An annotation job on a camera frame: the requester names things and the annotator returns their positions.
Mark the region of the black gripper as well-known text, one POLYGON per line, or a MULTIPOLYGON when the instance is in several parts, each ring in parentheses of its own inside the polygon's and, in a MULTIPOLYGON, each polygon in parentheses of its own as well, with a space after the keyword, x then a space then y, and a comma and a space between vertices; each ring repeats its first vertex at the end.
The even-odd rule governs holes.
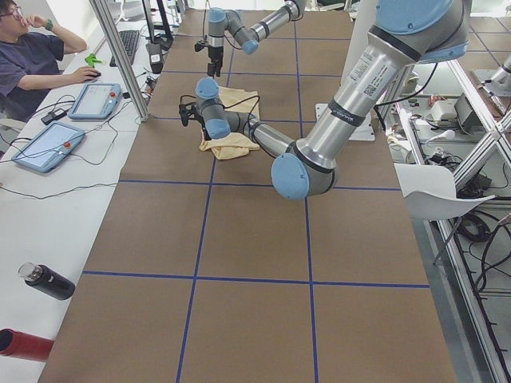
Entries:
POLYGON ((221 76, 221 64, 223 63, 224 47, 223 46, 212 46, 208 47, 208 57, 210 63, 208 63, 208 75, 220 77, 221 76))

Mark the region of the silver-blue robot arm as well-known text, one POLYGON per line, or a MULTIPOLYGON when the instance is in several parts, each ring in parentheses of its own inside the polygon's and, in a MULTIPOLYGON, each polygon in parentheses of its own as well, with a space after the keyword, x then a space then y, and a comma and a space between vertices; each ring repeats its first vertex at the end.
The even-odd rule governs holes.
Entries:
POLYGON ((221 75, 226 33, 232 36, 247 55, 253 54, 259 48, 262 40, 268 38, 288 22, 298 21, 304 14, 306 4, 306 1, 285 1, 278 10, 250 27, 244 24, 237 11, 211 8, 207 16, 207 47, 210 59, 207 75, 210 77, 221 75))
POLYGON ((234 10, 208 12, 208 75, 196 85, 196 111, 205 135, 223 139, 232 132, 258 144, 274 162, 271 180, 286 199, 304 199, 329 191, 337 180, 336 156, 355 129, 362 125, 389 83, 403 68, 461 57, 468 45, 470 1, 379 1, 368 44, 355 66, 341 81, 313 129, 292 140, 250 113, 226 110, 215 78, 223 63, 224 35, 230 33, 241 49, 252 54, 260 42, 304 14, 304 1, 287 1, 246 27, 234 10))

